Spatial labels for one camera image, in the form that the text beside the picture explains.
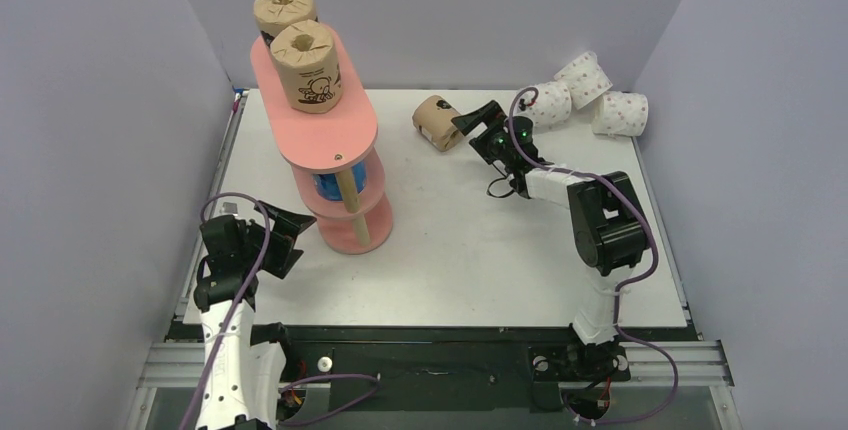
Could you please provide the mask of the brown paper roll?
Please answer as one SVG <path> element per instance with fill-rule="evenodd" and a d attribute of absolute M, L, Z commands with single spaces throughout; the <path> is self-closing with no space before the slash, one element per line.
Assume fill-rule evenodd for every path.
<path fill-rule="evenodd" d="M 292 24 L 306 20 L 318 21 L 314 0 L 255 0 L 253 16 L 267 47 Z"/>

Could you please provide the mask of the blue roll sideways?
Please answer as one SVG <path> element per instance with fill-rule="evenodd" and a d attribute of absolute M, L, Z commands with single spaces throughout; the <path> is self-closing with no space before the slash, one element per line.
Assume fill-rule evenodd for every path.
<path fill-rule="evenodd" d="M 352 167 L 354 182 L 358 193 L 361 193 L 367 182 L 365 161 L 360 161 Z M 317 193 L 329 201 L 342 201 L 341 190 L 334 174 L 314 174 L 313 181 Z"/>

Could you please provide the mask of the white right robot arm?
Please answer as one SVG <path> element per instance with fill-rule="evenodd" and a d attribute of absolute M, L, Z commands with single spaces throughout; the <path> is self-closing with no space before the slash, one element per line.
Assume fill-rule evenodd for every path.
<path fill-rule="evenodd" d="M 591 289 L 573 318 L 571 327 L 579 340 L 565 348 L 564 363 L 578 377 L 592 375 L 604 362 L 600 344 L 618 335 L 618 285 L 631 276 L 650 246 L 629 175 L 615 171 L 586 177 L 561 171 L 539 156 L 532 120 L 508 117 L 495 101 L 451 122 L 465 136 L 485 127 L 469 145 L 487 164 L 503 165 L 513 193 L 569 210 L 575 248 L 587 267 Z"/>

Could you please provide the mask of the brown roll front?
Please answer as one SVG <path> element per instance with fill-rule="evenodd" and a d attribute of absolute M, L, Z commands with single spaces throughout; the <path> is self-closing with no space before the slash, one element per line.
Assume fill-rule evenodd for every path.
<path fill-rule="evenodd" d="M 285 98 L 298 111 L 324 114 L 343 95 L 335 38 L 313 20 L 286 27 L 270 45 L 270 55 Z"/>

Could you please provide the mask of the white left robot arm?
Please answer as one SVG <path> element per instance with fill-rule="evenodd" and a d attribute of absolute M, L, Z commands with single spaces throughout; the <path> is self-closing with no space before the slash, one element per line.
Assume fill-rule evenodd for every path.
<path fill-rule="evenodd" d="M 311 215 L 263 201 L 262 221 L 222 214 L 200 225 L 202 257 L 193 298 L 200 312 L 204 367 L 196 395 L 198 429 L 273 429 L 280 380 L 291 377 L 298 352 L 281 323 L 254 324 L 259 273 L 284 279 L 302 256 L 298 237 Z"/>

